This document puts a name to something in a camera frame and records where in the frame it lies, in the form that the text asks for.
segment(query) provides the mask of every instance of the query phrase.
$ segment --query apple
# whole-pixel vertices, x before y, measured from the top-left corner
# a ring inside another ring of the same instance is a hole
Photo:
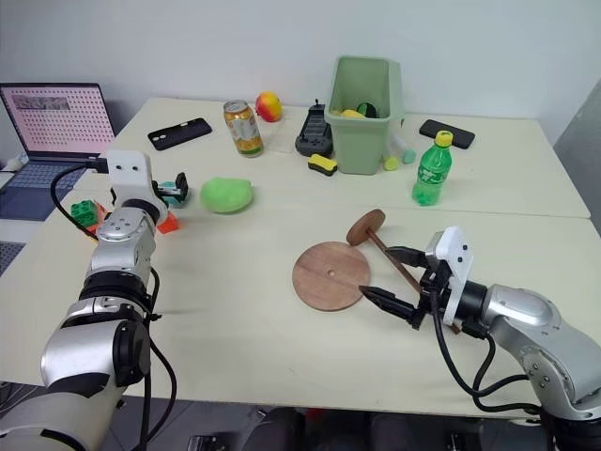
[[[268,122],[276,122],[282,118],[282,104],[273,91],[261,92],[256,98],[254,109]]]

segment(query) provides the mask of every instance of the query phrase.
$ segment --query wooden disc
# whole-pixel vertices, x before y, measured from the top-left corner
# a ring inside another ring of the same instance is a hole
[[[336,311],[350,307],[369,284],[369,265],[357,249],[345,242],[327,241],[307,249],[294,264],[292,285],[307,305]]]
[[[382,227],[385,219],[386,215],[382,210],[371,210],[369,213],[365,213],[348,231],[348,244],[357,246],[367,240],[367,229],[371,228],[372,232],[376,232]]]

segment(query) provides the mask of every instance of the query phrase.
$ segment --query laptop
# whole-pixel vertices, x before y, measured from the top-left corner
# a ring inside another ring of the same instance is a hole
[[[0,219],[44,221],[54,209],[53,178],[97,157],[115,140],[100,86],[2,83],[0,97],[29,159],[0,191]],[[84,171],[61,179],[56,190],[59,199]]]

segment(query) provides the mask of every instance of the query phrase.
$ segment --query small wooden disc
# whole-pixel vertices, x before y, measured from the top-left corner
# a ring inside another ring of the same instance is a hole
[[[371,228],[372,232],[378,231],[385,219],[386,215],[382,210],[371,210],[369,213],[365,213],[348,231],[348,244],[357,246],[367,240],[367,229]]]

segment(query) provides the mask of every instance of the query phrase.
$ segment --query soda can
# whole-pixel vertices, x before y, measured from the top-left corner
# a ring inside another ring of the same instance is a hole
[[[256,157],[263,152],[263,140],[253,110],[246,101],[226,102],[223,105],[223,118],[240,155]]]

